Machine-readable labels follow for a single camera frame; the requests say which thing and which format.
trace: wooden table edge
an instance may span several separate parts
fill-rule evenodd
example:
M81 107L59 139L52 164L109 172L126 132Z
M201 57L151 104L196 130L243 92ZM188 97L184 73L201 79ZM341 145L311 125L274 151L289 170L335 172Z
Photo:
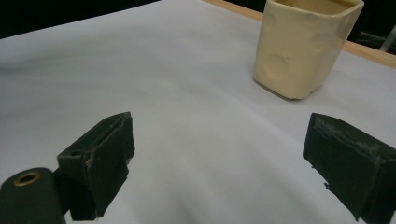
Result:
M251 19L262 21L262 13L258 11L246 7L240 7L236 4L229 3L224 0L203 0L203 1L215 5L217 7L222 7L232 12L238 13L240 15L249 17ZM351 54L365 58L367 60L376 63L381 63L392 68L396 68L396 55L392 55L377 49L371 49L350 41L347 41L344 44L343 50Z

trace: cream ceramic cup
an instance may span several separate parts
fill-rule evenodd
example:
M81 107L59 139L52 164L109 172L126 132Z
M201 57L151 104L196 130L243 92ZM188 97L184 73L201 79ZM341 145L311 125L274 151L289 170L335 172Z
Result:
M329 75L362 8L361 0L267 0L254 78L305 98Z

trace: white table surface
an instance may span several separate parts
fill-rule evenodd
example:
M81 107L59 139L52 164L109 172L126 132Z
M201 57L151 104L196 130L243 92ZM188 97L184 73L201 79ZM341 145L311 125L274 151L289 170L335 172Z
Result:
M306 128L321 113L396 147L395 69L342 52L323 87L284 100L253 81L259 31L162 0L0 40L0 182L55 170L94 124L131 111L131 173L96 223L356 223L303 159Z

